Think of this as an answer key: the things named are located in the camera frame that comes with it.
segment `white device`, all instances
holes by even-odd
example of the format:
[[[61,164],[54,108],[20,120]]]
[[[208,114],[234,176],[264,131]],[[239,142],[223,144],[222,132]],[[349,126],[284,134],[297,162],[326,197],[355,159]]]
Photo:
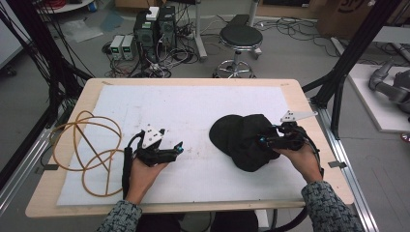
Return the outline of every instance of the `white device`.
[[[150,7],[150,14],[147,14],[147,20],[149,21],[156,21],[158,17],[158,13],[160,12],[159,7]]]
[[[136,43],[133,36],[125,36],[121,46],[123,48],[124,59],[133,60],[133,57],[136,55]]]
[[[153,145],[154,143],[160,141],[162,138],[163,134],[148,124],[148,129],[145,132],[144,140],[142,140],[142,148],[145,149]]]
[[[111,50],[112,58],[114,60],[123,59],[123,49],[121,48],[123,39],[124,39],[124,36],[115,36],[114,40],[109,46],[109,49]]]
[[[317,115],[317,111],[313,112],[295,112],[287,110],[284,116],[280,119],[281,122],[296,122],[300,119],[305,119]]]

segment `black stool seat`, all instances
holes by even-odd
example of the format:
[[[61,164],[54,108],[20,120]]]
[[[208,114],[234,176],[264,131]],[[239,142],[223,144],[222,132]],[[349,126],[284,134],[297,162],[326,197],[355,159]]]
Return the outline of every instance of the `black stool seat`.
[[[246,25],[226,26],[220,31],[221,41],[236,49],[254,49],[260,46],[262,33]]]

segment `hand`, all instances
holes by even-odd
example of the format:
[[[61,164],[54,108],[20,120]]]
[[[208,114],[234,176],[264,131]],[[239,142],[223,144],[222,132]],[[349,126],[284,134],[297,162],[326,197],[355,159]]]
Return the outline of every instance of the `hand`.
[[[307,183],[323,180],[316,157],[308,144],[304,144],[298,151],[287,149],[274,149],[274,151],[288,157]]]
[[[130,189],[127,193],[126,200],[138,205],[148,189],[154,184],[160,172],[168,166],[168,163],[160,163],[156,166],[149,167],[141,160],[135,159],[132,162],[130,175]]]

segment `baseball cap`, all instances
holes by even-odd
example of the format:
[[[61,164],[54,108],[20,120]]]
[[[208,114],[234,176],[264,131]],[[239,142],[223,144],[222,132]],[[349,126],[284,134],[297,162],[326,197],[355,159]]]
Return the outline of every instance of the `baseball cap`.
[[[280,156],[257,143],[257,135],[271,126],[263,114],[245,117],[231,114],[221,117],[212,125],[209,138],[218,149],[232,158],[237,167],[254,172]]]

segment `metal stool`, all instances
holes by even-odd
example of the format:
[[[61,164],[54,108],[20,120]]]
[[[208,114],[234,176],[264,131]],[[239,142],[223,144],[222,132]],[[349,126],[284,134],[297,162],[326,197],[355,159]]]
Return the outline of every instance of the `metal stool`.
[[[255,78],[249,64],[239,60],[242,51],[257,49],[262,44],[262,34],[255,28],[246,25],[226,26],[220,31],[220,41],[235,50],[233,60],[223,61],[213,74],[215,78],[240,77],[240,73],[249,73]]]

